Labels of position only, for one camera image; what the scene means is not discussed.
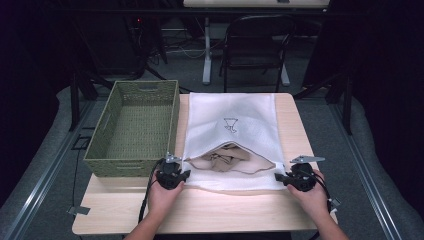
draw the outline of light wood tabletop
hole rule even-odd
[[[286,167],[299,155],[313,156],[293,97],[276,95],[279,137]],[[175,155],[182,156],[189,95],[180,95]],[[78,235],[127,234],[136,225],[147,178],[97,178],[92,175],[72,230]],[[263,232],[316,229],[287,190],[210,192],[185,187],[158,233]]]
[[[193,8],[327,8],[330,0],[184,0],[185,7]]]

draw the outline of laundry bag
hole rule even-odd
[[[182,170],[208,190],[285,188],[274,94],[190,93]]]

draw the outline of wire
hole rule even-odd
[[[183,40],[183,42],[184,41],[189,41],[190,39],[192,39],[192,38],[189,38],[188,36],[187,36],[187,33],[186,33],[186,31],[187,30],[180,30],[180,31],[177,31],[177,33],[176,34],[174,34],[173,36],[164,36],[163,37],[163,40],[165,41],[165,43],[167,43],[168,44],[168,39],[184,39]],[[180,35],[181,33],[184,33],[184,37],[179,37],[178,35]]]
[[[147,200],[149,198],[149,192],[150,192],[150,188],[153,185],[153,183],[155,183],[156,181],[154,181],[152,183],[152,177],[153,177],[153,173],[155,172],[157,166],[159,164],[162,163],[162,161],[165,161],[165,159],[160,159],[158,160],[155,165],[152,168],[152,171],[150,172],[150,176],[149,176],[149,181],[147,182],[147,188],[146,188],[146,194],[144,195],[144,199],[143,199],[143,203],[141,204],[141,208],[140,208],[140,215],[138,216],[138,222],[141,222],[143,220],[144,217],[144,210],[146,209],[146,205],[147,205]]]
[[[189,58],[199,58],[203,55],[205,55],[205,49],[201,50],[201,49],[191,49],[191,50],[185,50],[184,48],[180,47],[181,51],[169,51],[166,53],[179,53],[179,52],[183,52],[187,57]],[[187,52],[202,52],[201,54],[197,55],[197,56],[191,56],[190,54],[188,54]]]
[[[195,18],[197,25],[199,25],[200,30],[202,31],[203,35],[205,35],[205,31],[203,30],[202,24],[200,24],[199,19]]]
[[[159,52],[157,52],[156,55],[149,57],[148,61],[153,65],[156,65],[156,66],[159,65],[159,61],[160,61],[159,55],[160,55]]]
[[[215,45],[211,46],[211,49],[217,47],[219,44],[221,44],[222,42],[224,42],[223,39],[220,39],[217,43],[215,43]]]
[[[78,150],[77,159],[75,163],[75,171],[74,171],[74,183],[72,186],[72,206],[75,206],[75,185],[77,180],[77,173],[78,173],[78,163],[79,163],[79,154],[81,150]]]
[[[302,170],[298,170],[298,171],[305,174],[308,177],[313,178],[319,185],[321,185],[321,187],[325,191],[325,194],[327,195],[327,210],[330,213],[331,212],[331,202],[330,202],[331,197],[330,197],[330,193],[328,192],[327,186],[325,185],[324,179],[319,175],[312,175]],[[315,240],[319,237],[319,235],[320,235],[319,231],[317,231],[311,238],[309,238],[309,240]]]

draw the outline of wooden table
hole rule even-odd
[[[189,95],[180,96],[176,156],[182,156],[184,151],[189,109]],[[292,96],[276,94],[276,110],[286,166],[290,166],[289,161],[299,155],[312,156]],[[147,181],[147,178],[97,178],[92,175],[81,203],[81,206],[90,208],[90,212],[76,216],[73,232],[78,235],[129,233],[137,225]],[[158,233],[293,231],[315,228],[287,190],[223,194],[186,187]]]

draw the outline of black cable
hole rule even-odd
[[[319,185],[321,185],[321,187],[324,189],[325,194],[327,196],[327,210],[330,213],[331,212],[331,202],[330,202],[331,197],[330,197],[330,192],[328,192],[327,186],[325,185],[324,179],[319,175],[312,175],[302,170],[298,170],[298,171],[305,174],[308,177],[313,178]],[[311,238],[309,238],[309,240],[315,240],[319,237],[319,235],[320,233],[319,231],[317,231]]]
[[[87,148],[87,143],[89,142],[89,140],[85,140],[83,143],[82,143],[82,145],[81,145],[81,147],[78,149],[78,153],[77,153],[77,159],[76,159],[76,163],[75,163],[75,171],[74,171],[74,183],[73,183],[73,186],[72,186],[72,206],[73,207],[75,207],[75,186],[76,186],[76,182],[77,182],[77,173],[78,173],[78,165],[79,165],[79,156],[80,156],[80,153],[81,153],[81,150],[82,149],[86,149]]]
[[[149,198],[150,187],[154,183],[154,182],[152,183],[153,173],[155,172],[157,166],[162,163],[162,161],[165,161],[165,159],[158,160],[153,166],[152,171],[150,172],[149,181],[147,182],[146,194],[144,195],[143,203],[141,204],[141,208],[140,208],[140,215],[138,216],[138,222],[141,222],[144,217],[144,210],[146,209],[147,200]]]

